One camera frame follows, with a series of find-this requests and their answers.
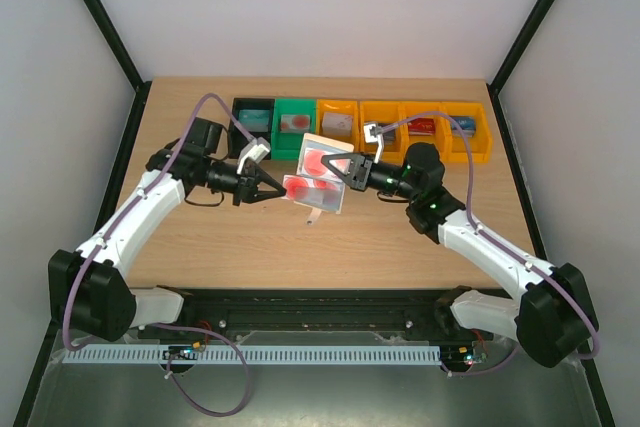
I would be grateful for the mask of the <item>beige leather card holder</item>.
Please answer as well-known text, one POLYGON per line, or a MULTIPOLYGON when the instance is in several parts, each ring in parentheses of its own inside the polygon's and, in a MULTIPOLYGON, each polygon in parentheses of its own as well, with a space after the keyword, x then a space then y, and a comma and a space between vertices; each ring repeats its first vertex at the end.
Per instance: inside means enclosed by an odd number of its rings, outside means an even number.
POLYGON ((325 166, 322 159, 353 152, 351 143, 316 134, 303 135, 296 173, 283 177, 283 187, 284 199, 310 209, 306 219, 308 226, 316 223, 323 213, 339 214, 344 200, 345 184, 331 167, 345 174, 350 160, 330 160, 329 166, 325 166))

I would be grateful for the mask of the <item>white red-dot credit card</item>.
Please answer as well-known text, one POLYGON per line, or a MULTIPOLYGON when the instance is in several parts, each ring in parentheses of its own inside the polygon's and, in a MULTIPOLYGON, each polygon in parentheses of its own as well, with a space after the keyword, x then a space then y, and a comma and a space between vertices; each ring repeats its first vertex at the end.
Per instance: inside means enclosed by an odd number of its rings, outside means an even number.
POLYGON ((331 185, 327 181, 311 179, 297 175, 285 175, 283 178, 285 198, 299 203, 321 203, 331 185))

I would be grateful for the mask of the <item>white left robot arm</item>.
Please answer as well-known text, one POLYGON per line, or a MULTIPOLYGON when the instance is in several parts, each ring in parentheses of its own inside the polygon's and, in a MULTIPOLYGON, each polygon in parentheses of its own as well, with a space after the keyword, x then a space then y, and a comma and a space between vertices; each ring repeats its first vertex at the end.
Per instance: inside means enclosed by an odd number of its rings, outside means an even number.
POLYGON ((195 118, 182 137, 148 160, 120 208, 74 251, 57 251, 48 264, 52 318, 106 341, 129 329, 178 320, 184 294, 168 287, 132 289, 128 273, 154 231, 196 187, 229 196, 234 205, 284 196, 284 187, 259 165, 270 152, 251 139, 235 164, 215 158, 223 125, 195 118))

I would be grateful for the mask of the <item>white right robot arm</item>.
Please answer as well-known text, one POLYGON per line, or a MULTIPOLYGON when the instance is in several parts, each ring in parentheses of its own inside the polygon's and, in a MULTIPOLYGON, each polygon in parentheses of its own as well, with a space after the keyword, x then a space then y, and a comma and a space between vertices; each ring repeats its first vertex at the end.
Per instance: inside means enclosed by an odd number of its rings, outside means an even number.
POLYGON ((326 154, 321 162, 352 190, 374 189, 406 202, 416 232, 461 255, 504 289, 505 297, 455 290, 436 314, 443 336, 490 332, 517 342, 548 368, 571 355, 590 359, 599 353, 598 321, 582 272, 531 255, 483 224, 468 202, 444 187, 445 167, 434 145, 410 146, 400 165, 362 153, 326 154))

